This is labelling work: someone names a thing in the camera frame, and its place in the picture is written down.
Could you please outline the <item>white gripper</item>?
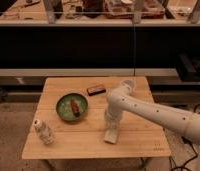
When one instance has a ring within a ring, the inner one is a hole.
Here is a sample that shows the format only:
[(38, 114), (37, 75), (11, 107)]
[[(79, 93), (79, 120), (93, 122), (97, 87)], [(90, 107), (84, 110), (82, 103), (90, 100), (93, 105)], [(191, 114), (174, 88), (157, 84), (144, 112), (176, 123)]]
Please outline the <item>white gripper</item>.
[(119, 132), (121, 121), (121, 111), (116, 109), (107, 108), (105, 110), (105, 127), (107, 131), (113, 133)]

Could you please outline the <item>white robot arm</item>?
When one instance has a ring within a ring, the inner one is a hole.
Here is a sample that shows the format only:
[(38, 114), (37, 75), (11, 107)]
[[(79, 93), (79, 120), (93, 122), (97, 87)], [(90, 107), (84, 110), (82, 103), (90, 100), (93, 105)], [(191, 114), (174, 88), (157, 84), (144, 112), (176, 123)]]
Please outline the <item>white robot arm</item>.
[(112, 144), (117, 142), (122, 113), (128, 111), (178, 133), (194, 144), (198, 144), (199, 153), (196, 171), (200, 171), (200, 114), (142, 101), (132, 97), (131, 92), (132, 87), (123, 83), (108, 93), (104, 140)]

